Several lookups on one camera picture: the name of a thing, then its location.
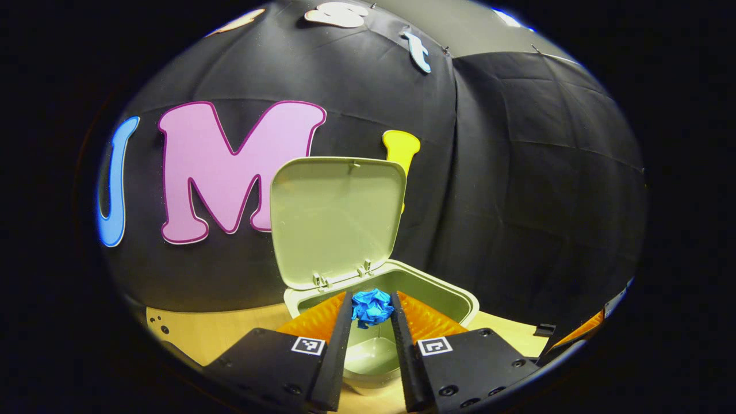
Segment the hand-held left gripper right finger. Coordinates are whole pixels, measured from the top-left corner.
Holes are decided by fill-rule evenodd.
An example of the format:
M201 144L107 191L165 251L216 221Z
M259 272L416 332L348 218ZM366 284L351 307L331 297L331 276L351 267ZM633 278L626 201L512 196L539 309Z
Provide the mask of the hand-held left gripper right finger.
M404 297L392 293L391 322L407 412L494 411L540 369L488 327L414 338Z

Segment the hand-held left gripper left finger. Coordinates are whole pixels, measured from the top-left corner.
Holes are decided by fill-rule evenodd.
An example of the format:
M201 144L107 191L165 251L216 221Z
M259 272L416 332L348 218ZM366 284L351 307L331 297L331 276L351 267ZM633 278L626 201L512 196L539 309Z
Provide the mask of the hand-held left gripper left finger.
M337 411L352 323L340 293L283 327L253 328L204 368L252 413Z

